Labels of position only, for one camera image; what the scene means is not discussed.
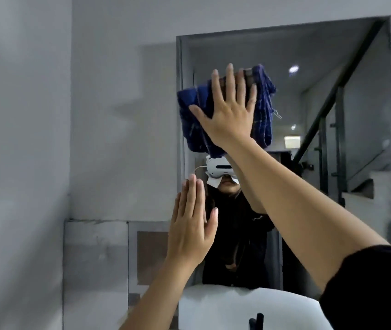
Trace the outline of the person's left hand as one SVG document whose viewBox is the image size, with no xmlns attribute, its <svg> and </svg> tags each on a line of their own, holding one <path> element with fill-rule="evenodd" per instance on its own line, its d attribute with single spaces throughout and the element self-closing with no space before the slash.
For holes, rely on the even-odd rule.
<svg viewBox="0 0 391 330">
<path fill-rule="evenodd" d="M 197 178 L 197 198 L 194 214 L 189 219 L 184 217 L 187 180 L 182 184 L 176 222 L 173 224 L 170 222 L 166 259 L 189 259 L 190 261 L 197 261 L 199 265 L 212 247 L 212 245 L 204 245 L 204 225 L 210 217 L 210 212 L 207 212 L 205 208 L 204 183 Z"/>
</svg>

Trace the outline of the person's right hand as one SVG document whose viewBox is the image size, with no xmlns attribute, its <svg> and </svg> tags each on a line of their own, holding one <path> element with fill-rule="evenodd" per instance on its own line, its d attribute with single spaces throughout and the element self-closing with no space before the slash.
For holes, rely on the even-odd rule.
<svg viewBox="0 0 391 330">
<path fill-rule="evenodd" d="M 218 71 L 215 69 L 211 75 L 216 131 L 206 133 L 215 145 L 221 147 L 228 154 L 232 154 L 239 145 L 251 140 L 253 127 L 254 114 L 248 113 L 246 110 L 248 94 L 246 93 L 243 69 L 235 73 L 235 80 L 236 103 L 229 105 L 221 90 Z"/>
</svg>

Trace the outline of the blue cleaning cloth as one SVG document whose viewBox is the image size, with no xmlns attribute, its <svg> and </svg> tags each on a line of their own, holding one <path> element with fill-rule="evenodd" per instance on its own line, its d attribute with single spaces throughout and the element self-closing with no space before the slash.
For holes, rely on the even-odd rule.
<svg viewBox="0 0 391 330">
<path fill-rule="evenodd" d="M 263 65 L 244 69 L 244 78 L 246 91 L 249 91 L 253 84 L 257 88 L 251 137 L 260 147 L 267 149 L 273 140 L 273 115 L 277 115 L 277 111 L 273 108 L 271 99 L 277 89 L 266 74 Z M 214 102 L 211 81 L 177 92 L 177 101 L 180 108 L 182 132 L 187 140 L 188 148 L 195 153 L 206 153 L 211 158 L 223 157 L 226 152 L 212 142 L 189 109 L 191 105 L 197 105 L 206 116 L 212 118 Z"/>
</svg>

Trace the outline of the person's right forearm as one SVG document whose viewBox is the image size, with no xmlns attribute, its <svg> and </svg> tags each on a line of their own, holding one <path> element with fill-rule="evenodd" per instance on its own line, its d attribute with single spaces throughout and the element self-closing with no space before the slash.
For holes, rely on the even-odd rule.
<svg viewBox="0 0 391 330">
<path fill-rule="evenodd" d="M 286 244 L 321 290 L 347 256 L 374 245 L 389 245 L 249 136 L 232 135 L 222 147 L 242 170 Z"/>
</svg>

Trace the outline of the person's left forearm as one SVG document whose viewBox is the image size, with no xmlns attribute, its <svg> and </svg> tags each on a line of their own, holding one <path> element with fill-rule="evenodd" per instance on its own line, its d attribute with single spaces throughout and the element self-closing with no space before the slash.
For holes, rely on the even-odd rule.
<svg viewBox="0 0 391 330">
<path fill-rule="evenodd" d="M 189 259 L 166 259 L 119 330 L 169 330 L 185 285 L 197 265 L 197 261 Z"/>
</svg>

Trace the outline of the black stair railing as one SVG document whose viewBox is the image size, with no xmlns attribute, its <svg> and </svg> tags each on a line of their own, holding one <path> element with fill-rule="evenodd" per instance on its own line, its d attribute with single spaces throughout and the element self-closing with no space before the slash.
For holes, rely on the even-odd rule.
<svg viewBox="0 0 391 330">
<path fill-rule="evenodd" d="M 319 189 L 329 195 L 328 181 L 328 149 L 326 139 L 326 117 L 330 111 L 335 108 L 335 122 L 330 124 L 335 129 L 336 141 L 336 172 L 331 176 L 336 177 L 337 183 L 337 202 L 345 207 L 344 193 L 348 191 L 347 179 L 347 150 L 346 150 L 346 130 L 345 130 L 345 86 L 356 71 L 360 62 L 363 60 L 367 51 L 371 47 L 375 38 L 378 36 L 384 26 L 389 24 L 389 18 L 377 18 L 366 33 L 364 39 L 355 50 L 347 65 L 343 68 L 341 74 L 332 86 L 322 107 L 318 111 L 313 123 L 311 124 L 305 138 L 293 157 L 292 164 L 300 163 L 303 155 L 307 152 L 312 141 L 318 135 L 319 143 L 315 151 L 319 152 Z"/>
</svg>

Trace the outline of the white sink basin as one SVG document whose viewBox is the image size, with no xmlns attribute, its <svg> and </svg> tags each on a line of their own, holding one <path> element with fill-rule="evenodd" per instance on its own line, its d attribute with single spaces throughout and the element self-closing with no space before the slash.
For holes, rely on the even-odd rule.
<svg viewBox="0 0 391 330">
<path fill-rule="evenodd" d="M 333 330 L 318 301 L 276 289 L 220 285 L 186 288 L 178 304 L 179 330 L 249 330 L 264 314 L 263 330 Z"/>
</svg>

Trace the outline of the black faucet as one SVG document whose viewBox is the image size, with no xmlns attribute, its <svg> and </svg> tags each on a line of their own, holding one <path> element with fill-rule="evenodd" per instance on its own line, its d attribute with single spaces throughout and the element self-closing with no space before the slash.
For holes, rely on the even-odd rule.
<svg viewBox="0 0 391 330">
<path fill-rule="evenodd" d="M 255 318 L 249 319 L 249 330 L 263 330 L 264 328 L 264 314 L 257 313 Z"/>
</svg>

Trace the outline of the black shirt sleeve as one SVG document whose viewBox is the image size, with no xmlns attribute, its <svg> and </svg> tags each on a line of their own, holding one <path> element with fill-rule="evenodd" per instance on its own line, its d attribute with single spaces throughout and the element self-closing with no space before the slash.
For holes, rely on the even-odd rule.
<svg viewBox="0 0 391 330">
<path fill-rule="evenodd" d="M 319 304 L 334 330 L 391 330 L 391 245 L 347 256 Z"/>
</svg>

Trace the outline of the wall mirror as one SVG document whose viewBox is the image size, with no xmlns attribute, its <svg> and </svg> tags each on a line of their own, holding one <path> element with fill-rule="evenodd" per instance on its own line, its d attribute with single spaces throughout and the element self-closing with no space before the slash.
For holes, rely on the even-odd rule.
<svg viewBox="0 0 391 330">
<path fill-rule="evenodd" d="M 263 65 L 277 91 L 271 102 L 277 160 L 319 189 L 319 138 L 293 157 L 332 86 L 377 17 L 177 38 L 177 90 L 204 84 L 214 68 Z M 391 240 L 391 30 L 384 26 L 345 86 L 348 191 L 345 208 Z M 326 117 L 329 197 L 337 202 L 335 108 Z"/>
</svg>

